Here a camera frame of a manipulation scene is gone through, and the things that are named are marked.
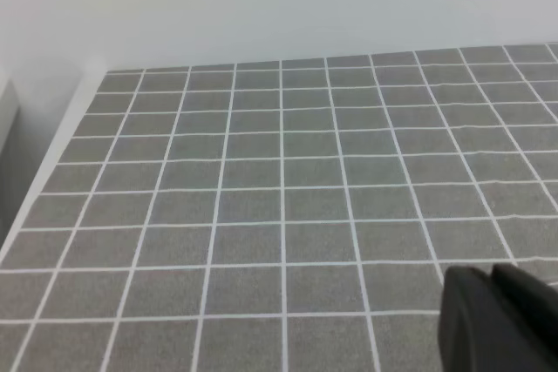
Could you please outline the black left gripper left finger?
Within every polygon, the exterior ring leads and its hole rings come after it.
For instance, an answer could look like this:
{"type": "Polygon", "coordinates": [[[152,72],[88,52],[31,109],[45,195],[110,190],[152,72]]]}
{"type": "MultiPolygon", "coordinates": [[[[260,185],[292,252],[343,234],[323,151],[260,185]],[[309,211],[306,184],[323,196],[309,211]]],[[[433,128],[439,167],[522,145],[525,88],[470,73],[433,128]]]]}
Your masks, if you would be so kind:
{"type": "Polygon", "coordinates": [[[442,369],[519,371],[523,361],[518,319],[485,272],[449,267],[438,325],[442,369]]]}

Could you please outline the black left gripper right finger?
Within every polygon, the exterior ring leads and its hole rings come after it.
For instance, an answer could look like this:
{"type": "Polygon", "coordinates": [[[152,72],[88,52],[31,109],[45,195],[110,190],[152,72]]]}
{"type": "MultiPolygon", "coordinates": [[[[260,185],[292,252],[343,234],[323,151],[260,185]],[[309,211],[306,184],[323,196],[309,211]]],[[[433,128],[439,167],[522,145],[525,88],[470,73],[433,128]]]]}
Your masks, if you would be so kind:
{"type": "Polygon", "coordinates": [[[557,291],[510,264],[493,266],[491,281],[527,344],[557,370],[557,291]]]}

